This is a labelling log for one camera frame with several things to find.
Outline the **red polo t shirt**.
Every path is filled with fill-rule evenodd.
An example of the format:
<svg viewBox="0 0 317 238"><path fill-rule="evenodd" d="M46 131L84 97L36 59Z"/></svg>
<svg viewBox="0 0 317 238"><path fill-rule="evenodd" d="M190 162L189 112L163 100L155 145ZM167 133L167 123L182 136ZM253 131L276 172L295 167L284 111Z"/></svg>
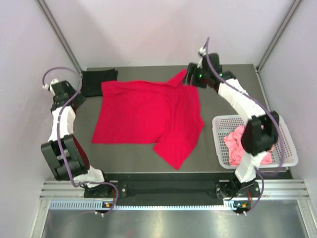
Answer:
<svg viewBox="0 0 317 238"><path fill-rule="evenodd" d="M186 73L182 70L167 82L102 83L92 142L153 144L160 157L180 169L204 127L198 89L182 83Z"/></svg>

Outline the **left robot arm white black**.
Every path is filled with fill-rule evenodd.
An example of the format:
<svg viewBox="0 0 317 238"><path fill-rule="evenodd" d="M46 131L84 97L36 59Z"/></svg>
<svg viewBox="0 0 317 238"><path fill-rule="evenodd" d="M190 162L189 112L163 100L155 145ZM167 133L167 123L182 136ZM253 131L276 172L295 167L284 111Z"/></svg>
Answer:
<svg viewBox="0 0 317 238"><path fill-rule="evenodd" d="M74 135L74 121L77 109L85 102L85 97L76 94L67 81L54 79L44 86L53 94L51 113L52 132L48 142L41 145L41 152L56 180L70 181L67 167L73 180L82 187L86 198L102 198L112 192L112 184L106 175L90 165L89 159ZM66 102L76 94L71 102Z"/></svg>

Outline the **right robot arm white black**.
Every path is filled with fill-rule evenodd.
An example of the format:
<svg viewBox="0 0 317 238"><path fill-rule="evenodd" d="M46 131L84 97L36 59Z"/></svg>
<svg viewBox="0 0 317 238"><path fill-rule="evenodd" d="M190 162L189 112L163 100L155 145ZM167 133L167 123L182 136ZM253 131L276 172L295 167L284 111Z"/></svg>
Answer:
<svg viewBox="0 0 317 238"><path fill-rule="evenodd" d="M198 88L210 88L225 100L242 119L245 129L240 139L242 158L229 182L229 198L243 196L255 182L262 160L278 142L279 114L269 112L252 99L231 71L223 71L217 53L199 49L198 63L190 63L183 83Z"/></svg>

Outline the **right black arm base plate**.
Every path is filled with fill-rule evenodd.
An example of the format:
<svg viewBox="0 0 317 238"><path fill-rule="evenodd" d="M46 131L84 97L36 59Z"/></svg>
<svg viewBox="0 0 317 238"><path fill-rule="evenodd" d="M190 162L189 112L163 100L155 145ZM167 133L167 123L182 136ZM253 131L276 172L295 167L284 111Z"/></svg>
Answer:
<svg viewBox="0 0 317 238"><path fill-rule="evenodd" d="M256 181L240 183L238 180L219 180L215 183L217 196L225 200L229 199L246 199L249 196L258 197L260 187Z"/></svg>

